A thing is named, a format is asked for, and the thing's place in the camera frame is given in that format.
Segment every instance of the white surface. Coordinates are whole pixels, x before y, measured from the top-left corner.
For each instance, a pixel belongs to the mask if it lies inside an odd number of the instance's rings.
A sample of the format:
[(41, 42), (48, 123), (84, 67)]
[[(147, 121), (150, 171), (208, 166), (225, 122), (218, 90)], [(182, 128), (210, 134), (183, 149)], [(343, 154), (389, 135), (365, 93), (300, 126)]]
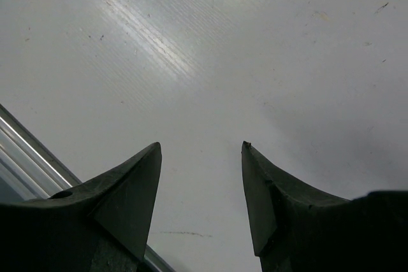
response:
[(408, 0), (0, 0), (0, 100), (81, 180), (160, 141), (151, 246), (260, 271), (243, 140), (339, 196), (407, 188), (407, 21)]

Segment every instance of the black object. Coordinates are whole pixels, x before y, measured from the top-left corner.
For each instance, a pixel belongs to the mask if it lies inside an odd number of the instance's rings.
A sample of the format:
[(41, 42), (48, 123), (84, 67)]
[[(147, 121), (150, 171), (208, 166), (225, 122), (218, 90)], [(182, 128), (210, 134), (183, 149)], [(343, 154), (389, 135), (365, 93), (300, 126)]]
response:
[(0, 204), (1, 271), (136, 271), (161, 169), (160, 144), (50, 199)]
[(408, 192), (348, 201), (286, 173), (247, 142), (242, 174), (264, 272), (408, 269)]

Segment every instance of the white table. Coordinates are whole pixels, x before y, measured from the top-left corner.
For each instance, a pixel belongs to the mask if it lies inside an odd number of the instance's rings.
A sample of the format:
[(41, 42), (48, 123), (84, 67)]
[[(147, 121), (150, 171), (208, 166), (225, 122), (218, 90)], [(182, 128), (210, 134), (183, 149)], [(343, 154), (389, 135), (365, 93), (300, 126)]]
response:
[(408, 0), (0, 0), (0, 100), (83, 181), (160, 141), (149, 244), (261, 271), (243, 140), (338, 196), (408, 187)]

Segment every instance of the black plastic part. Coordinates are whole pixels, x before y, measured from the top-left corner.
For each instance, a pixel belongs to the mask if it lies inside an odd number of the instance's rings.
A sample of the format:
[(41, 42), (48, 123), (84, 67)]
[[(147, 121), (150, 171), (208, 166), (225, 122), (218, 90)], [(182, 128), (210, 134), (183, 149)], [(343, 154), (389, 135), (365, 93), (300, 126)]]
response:
[(0, 204), (1, 271), (136, 271), (161, 168), (155, 143), (46, 200)]
[(408, 192), (348, 201), (298, 180), (247, 142), (242, 174), (254, 253), (264, 272), (407, 269)]

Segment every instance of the scratched white surface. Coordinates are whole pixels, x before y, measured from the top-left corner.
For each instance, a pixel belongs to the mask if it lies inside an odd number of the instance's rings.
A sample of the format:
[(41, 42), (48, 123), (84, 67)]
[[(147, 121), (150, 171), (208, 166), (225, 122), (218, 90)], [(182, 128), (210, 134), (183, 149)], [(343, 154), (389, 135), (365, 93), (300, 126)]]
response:
[(408, 187), (407, 25), (408, 0), (0, 0), (0, 102), (82, 180), (160, 141), (149, 243), (260, 271), (243, 140), (339, 196)]

